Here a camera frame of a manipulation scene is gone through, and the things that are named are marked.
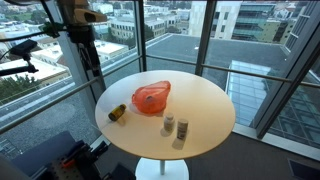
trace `pill bottle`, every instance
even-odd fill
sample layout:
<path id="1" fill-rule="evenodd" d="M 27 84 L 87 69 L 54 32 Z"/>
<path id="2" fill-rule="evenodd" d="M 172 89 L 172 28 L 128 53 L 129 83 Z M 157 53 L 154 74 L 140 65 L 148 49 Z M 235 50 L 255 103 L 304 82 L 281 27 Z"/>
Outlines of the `pill bottle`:
<path id="1" fill-rule="evenodd" d="M 167 132 L 172 132 L 174 127 L 174 116 L 172 113 L 165 115 L 163 119 L 163 128 Z"/>
<path id="2" fill-rule="evenodd" d="M 114 108 L 111 113 L 109 113 L 108 117 L 111 121 L 117 121 L 126 110 L 127 106 L 125 104 L 121 104 L 120 106 L 117 106 Z"/>
<path id="3" fill-rule="evenodd" d="M 177 125 L 177 138 L 181 140 L 185 140 L 188 131 L 188 120 L 186 119 L 179 119 Z"/>

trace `plastic bag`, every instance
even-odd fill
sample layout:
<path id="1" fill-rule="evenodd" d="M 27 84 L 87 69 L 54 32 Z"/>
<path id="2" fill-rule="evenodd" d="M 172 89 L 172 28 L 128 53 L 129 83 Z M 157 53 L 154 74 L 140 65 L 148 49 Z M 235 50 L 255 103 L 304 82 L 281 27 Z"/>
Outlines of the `plastic bag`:
<path id="1" fill-rule="evenodd" d="M 161 112 L 166 107 L 170 89 L 169 81 L 159 81 L 140 87 L 132 95 L 132 104 L 146 114 Z"/>

